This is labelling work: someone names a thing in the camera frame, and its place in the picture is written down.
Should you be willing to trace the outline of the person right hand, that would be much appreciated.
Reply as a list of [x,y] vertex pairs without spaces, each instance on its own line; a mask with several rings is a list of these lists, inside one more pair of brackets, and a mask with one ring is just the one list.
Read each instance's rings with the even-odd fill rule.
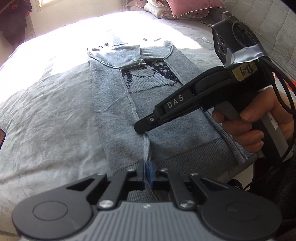
[[249,153],[256,153],[263,147],[264,133],[256,130],[252,123],[261,119],[270,112],[278,123],[286,140],[293,135],[293,117],[280,105],[272,87],[259,92],[253,101],[240,113],[239,120],[226,120],[226,117],[217,109],[213,110],[213,118],[221,123],[223,129],[229,133],[234,141],[244,147]]

